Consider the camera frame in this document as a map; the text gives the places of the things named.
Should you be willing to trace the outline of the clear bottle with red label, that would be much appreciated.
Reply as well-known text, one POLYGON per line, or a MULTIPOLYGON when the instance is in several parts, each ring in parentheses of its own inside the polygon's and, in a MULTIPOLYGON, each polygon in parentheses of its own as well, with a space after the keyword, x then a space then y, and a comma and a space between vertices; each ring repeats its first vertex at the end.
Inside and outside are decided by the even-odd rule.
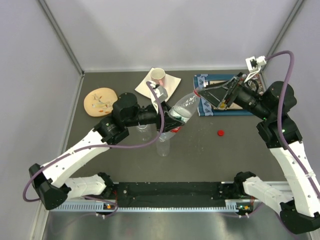
MULTIPOLYGON (((182 121, 186 124, 191 119, 193 114, 197 111, 200 100, 200 96, 194 90, 193 92, 182 97, 172 107, 172 110, 169 110, 169 114, 174 118, 181 117, 182 121)), ((169 139, 172 138, 175 134, 177 134, 173 132, 164 133, 167 133, 169 135, 169 139)))

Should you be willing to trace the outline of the red bottle cap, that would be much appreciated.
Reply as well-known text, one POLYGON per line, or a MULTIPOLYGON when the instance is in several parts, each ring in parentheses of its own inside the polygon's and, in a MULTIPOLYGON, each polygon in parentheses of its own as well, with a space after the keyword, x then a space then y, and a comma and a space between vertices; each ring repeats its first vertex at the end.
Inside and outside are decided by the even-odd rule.
POLYGON ((217 134, 218 134, 218 136, 222 137, 222 136, 224 136, 225 132, 222 129, 220 129, 217 131, 217 134))

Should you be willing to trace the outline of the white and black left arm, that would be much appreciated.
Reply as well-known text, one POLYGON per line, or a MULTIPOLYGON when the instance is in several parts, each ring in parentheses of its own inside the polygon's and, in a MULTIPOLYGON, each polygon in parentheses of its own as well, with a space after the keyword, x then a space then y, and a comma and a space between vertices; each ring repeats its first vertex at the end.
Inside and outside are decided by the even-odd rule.
POLYGON ((90 195, 109 198, 114 183, 109 175, 99 172, 90 177, 72 178, 90 160, 129 136, 129 128, 156 124, 160 139, 168 140, 192 117, 187 102, 180 99, 173 107, 166 102, 140 107, 135 94, 123 93, 113 110, 76 145, 56 159, 29 168, 30 184, 46 210, 53 210, 69 199, 90 195))

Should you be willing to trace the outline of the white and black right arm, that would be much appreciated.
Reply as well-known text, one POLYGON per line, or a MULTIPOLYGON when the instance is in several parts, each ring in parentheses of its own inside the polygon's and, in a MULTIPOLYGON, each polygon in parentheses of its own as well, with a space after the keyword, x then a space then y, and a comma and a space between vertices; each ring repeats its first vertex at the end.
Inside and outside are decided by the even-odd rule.
POLYGON ((282 114, 278 105, 284 83, 273 82, 263 93, 254 91, 242 74, 229 80, 199 75, 197 93, 212 107, 235 103, 261 119, 256 128, 266 147, 279 163, 292 194, 281 193, 254 173, 239 172, 234 177, 233 192, 239 198, 254 197, 274 210, 293 234, 312 232, 320 227, 320 185, 308 162, 302 135, 288 112, 297 104, 293 88, 285 90, 282 114))

